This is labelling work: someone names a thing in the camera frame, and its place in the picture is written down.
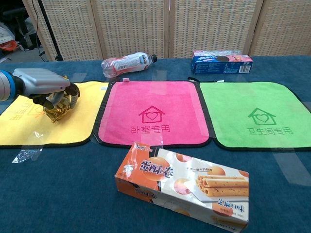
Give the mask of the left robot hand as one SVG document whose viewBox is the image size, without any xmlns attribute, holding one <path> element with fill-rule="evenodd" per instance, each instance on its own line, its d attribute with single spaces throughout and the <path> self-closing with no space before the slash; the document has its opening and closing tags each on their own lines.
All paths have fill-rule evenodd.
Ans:
<svg viewBox="0 0 311 233">
<path fill-rule="evenodd" d="M 23 83 L 19 94 L 45 109 L 54 109 L 66 94 L 70 96 L 69 107 L 73 109 L 80 96 L 76 84 L 48 69 L 17 68 L 13 76 Z"/>
</svg>

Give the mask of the gold foil snack pack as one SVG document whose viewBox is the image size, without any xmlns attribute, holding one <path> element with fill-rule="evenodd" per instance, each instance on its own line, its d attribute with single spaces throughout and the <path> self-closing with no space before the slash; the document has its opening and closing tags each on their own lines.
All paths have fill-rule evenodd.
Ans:
<svg viewBox="0 0 311 233">
<path fill-rule="evenodd" d="M 43 112 L 52 122 L 60 120 L 70 110 L 71 95 L 67 92 L 69 87 L 70 85 L 65 88 L 63 94 L 52 93 L 46 97 L 53 104 L 53 108 L 43 107 Z"/>
</svg>

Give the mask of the yellow cloth mat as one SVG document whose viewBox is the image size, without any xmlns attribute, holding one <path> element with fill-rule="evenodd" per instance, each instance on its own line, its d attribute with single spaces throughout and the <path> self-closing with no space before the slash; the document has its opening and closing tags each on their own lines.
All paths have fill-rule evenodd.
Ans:
<svg viewBox="0 0 311 233">
<path fill-rule="evenodd" d="M 0 115 L 0 148 L 61 147 L 88 141 L 108 83 L 78 83 L 80 97 L 74 109 L 58 116 L 27 97 L 17 97 Z"/>
</svg>

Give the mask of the orange plastic bag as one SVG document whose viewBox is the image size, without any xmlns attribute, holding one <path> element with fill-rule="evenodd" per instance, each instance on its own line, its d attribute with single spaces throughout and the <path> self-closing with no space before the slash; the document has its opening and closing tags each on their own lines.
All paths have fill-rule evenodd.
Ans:
<svg viewBox="0 0 311 233">
<path fill-rule="evenodd" d="M 10 40 L 5 43 L 0 44 L 0 50 L 13 52 L 18 48 L 18 43 L 15 40 Z"/>
</svg>

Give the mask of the black stand pole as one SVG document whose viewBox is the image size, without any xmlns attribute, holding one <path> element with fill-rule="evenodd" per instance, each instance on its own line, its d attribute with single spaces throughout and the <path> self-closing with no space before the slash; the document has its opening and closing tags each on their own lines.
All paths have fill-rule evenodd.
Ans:
<svg viewBox="0 0 311 233">
<path fill-rule="evenodd" d="M 57 44 L 57 42 L 56 42 L 56 39 L 55 39 L 53 30 L 52 30 L 50 21 L 49 21 L 49 19 L 48 19 L 46 10 L 45 10 L 44 5 L 43 5 L 43 2 L 42 2 L 42 0 L 37 0 L 37 2 L 38 2 L 38 5 L 39 5 L 39 7 L 40 7 L 40 10 L 41 10 L 41 12 L 42 12 L 44 21 L 45 21 L 46 26 L 47 26 L 47 28 L 48 28 L 50 37 L 51 37 L 51 39 L 52 39 L 52 43 L 53 43 L 53 45 L 54 45 L 54 48 L 55 48 L 55 51 L 56 51 L 56 54 L 57 54 L 56 57 L 55 57 L 55 60 L 56 60 L 56 61 L 59 61 L 59 62 L 62 62 L 62 61 L 64 61 L 64 59 L 63 59 L 63 56 L 61 55 L 60 49 L 59 49 L 58 44 Z"/>
</svg>

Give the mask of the clear tape piece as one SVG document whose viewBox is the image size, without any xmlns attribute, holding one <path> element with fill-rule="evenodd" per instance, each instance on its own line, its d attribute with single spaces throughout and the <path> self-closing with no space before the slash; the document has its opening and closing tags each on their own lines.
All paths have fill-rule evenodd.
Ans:
<svg viewBox="0 0 311 233">
<path fill-rule="evenodd" d="M 39 155 L 42 152 L 42 148 L 36 148 L 36 149 L 22 149 L 17 156 L 14 158 L 12 163 L 23 163 L 27 160 L 36 161 L 39 157 Z"/>
</svg>

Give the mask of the clear plastic drink bottle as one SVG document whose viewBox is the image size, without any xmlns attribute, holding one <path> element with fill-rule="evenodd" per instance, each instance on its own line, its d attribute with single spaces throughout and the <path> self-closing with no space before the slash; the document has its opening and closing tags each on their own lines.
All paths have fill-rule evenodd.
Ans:
<svg viewBox="0 0 311 233">
<path fill-rule="evenodd" d="M 101 67 L 106 78 L 115 78 L 124 73 L 146 70 L 157 62 L 155 54 L 148 55 L 136 52 L 121 58 L 108 58 L 102 61 Z"/>
</svg>

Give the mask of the pink cloth mat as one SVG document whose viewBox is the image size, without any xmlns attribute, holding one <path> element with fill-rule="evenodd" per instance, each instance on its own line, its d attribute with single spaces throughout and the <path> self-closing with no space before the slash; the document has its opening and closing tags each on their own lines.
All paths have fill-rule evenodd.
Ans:
<svg viewBox="0 0 311 233">
<path fill-rule="evenodd" d="M 198 82 L 129 81 L 108 84 L 93 136 L 97 143 L 128 148 L 142 142 L 195 148 L 211 140 L 209 115 Z"/>
</svg>

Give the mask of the woven folding screen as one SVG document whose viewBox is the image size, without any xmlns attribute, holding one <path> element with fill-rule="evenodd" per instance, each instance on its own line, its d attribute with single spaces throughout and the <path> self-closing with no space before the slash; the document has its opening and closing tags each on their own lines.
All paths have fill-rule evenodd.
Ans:
<svg viewBox="0 0 311 233">
<path fill-rule="evenodd" d="M 22 0 L 47 57 L 56 51 L 37 0 Z M 194 50 L 311 55 L 311 0 L 42 0 L 65 61 Z"/>
</svg>

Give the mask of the orange white egg roll box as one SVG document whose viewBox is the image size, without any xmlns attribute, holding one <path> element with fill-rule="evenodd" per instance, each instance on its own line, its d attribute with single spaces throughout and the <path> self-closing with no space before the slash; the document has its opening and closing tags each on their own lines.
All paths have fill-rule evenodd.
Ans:
<svg viewBox="0 0 311 233">
<path fill-rule="evenodd" d="M 115 174 L 118 191 L 241 233 L 249 223 L 249 175 L 135 142 Z"/>
</svg>

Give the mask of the blue cookie box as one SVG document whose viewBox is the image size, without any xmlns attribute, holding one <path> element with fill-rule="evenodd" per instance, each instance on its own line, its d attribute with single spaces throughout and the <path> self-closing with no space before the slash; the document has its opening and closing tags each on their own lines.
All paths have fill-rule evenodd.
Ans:
<svg viewBox="0 0 311 233">
<path fill-rule="evenodd" d="M 239 50 L 194 50 L 191 71 L 194 74 L 249 73 L 253 60 Z"/>
</svg>

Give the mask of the green cloth mat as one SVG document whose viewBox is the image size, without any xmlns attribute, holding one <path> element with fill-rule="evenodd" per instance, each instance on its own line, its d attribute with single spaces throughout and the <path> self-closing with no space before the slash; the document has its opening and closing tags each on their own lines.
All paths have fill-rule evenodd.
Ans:
<svg viewBox="0 0 311 233">
<path fill-rule="evenodd" d="M 273 82 L 199 84 L 214 141 L 228 150 L 311 150 L 311 111 Z"/>
</svg>

